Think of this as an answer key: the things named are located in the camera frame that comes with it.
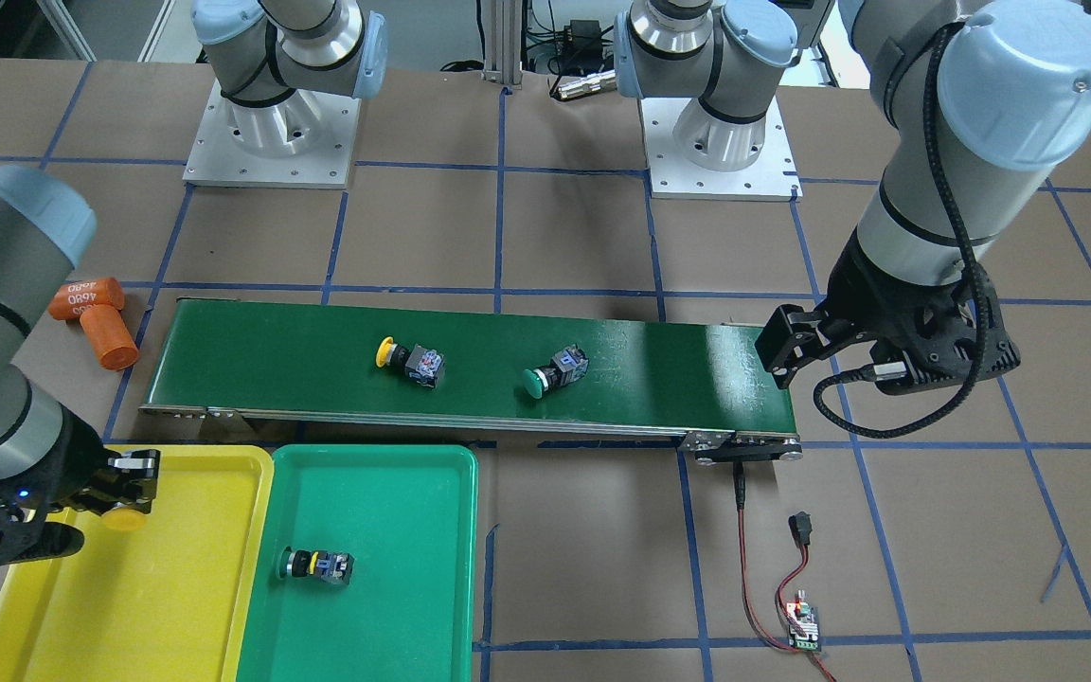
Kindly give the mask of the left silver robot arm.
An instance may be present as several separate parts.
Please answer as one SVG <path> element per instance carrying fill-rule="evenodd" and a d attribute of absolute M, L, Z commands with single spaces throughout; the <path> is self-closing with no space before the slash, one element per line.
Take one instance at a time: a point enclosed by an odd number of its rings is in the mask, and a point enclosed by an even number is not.
<path fill-rule="evenodd" d="M 620 94 L 691 99 L 690 159 L 730 169 L 750 148 L 714 158 L 714 135 L 757 133 L 799 46 L 788 1 L 635 1 L 615 24 Z M 870 344 L 886 394 L 964 383 L 1019 364 L 997 297 L 987 340 L 969 315 L 970 280 L 930 170 L 925 122 L 975 255 L 981 258 L 1091 131 L 1091 1 L 844 1 L 841 17 L 870 91 L 900 134 L 822 303 L 782 306 L 755 349 L 786 388 L 800 368 Z"/>

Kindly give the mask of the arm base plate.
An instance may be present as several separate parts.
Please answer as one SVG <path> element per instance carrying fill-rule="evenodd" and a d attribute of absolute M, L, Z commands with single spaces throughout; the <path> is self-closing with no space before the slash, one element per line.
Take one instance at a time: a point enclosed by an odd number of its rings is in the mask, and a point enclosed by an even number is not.
<path fill-rule="evenodd" d="M 346 189 L 361 107 L 299 89 L 273 107 L 245 108 L 215 85 L 183 178 L 201 187 Z"/>
<path fill-rule="evenodd" d="M 782 202 L 801 198 L 776 99 L 765 117 L 750 124 L 714 119 L 694 97 L 654 97 L 639 104 L 654 198 Z"/>

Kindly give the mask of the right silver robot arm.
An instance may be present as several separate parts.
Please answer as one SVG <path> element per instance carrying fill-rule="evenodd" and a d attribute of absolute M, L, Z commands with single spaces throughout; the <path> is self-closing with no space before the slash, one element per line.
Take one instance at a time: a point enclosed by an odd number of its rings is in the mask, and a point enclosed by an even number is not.
<path fill-rule="evenodd" d="M 389 26 L 356 1 L 196 1 L 217 82 L 189 155 L 196 186 L 343 187 L 359 103 L 377 96 Z M 97 220 L 51 174 L 0 167 L 0 566 L 74 554 L 63 508 L 125 526 L 157 496 L 161 455 L 105 448 L 95 428 L 13 363 Z"/>

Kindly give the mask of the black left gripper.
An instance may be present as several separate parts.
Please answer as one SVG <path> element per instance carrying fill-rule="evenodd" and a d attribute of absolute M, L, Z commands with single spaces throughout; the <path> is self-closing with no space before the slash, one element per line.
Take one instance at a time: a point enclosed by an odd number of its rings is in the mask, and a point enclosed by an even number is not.
<path fill-rule="evenodd" d="M 920 286 L 874 266 L 852 236 L 832 268 L 822 306 L 777 306 L 763 325 L 757 352 L 777 388 L 801 368 L 871 342 L 873 362 L 904 362 L 908 374 L 882 383 L 884 393 L 914 393 L 964 383 L 978 333 L 964 315 L 969 283 Z"/>

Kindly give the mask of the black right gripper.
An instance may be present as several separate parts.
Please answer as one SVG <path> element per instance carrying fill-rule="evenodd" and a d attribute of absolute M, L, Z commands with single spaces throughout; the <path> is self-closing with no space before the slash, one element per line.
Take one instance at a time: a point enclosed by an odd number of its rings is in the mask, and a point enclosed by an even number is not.
<path fill-rule="evenodd" d="M 104 448 L 97 432 L 65 416 L 56 443 L 29 470 L 0 480 L 0 566 L 69 557 L 82 547 L 73 527 L 49 522 L 63 508 L 104 515 L 152 512 L 163 453 Z"/>

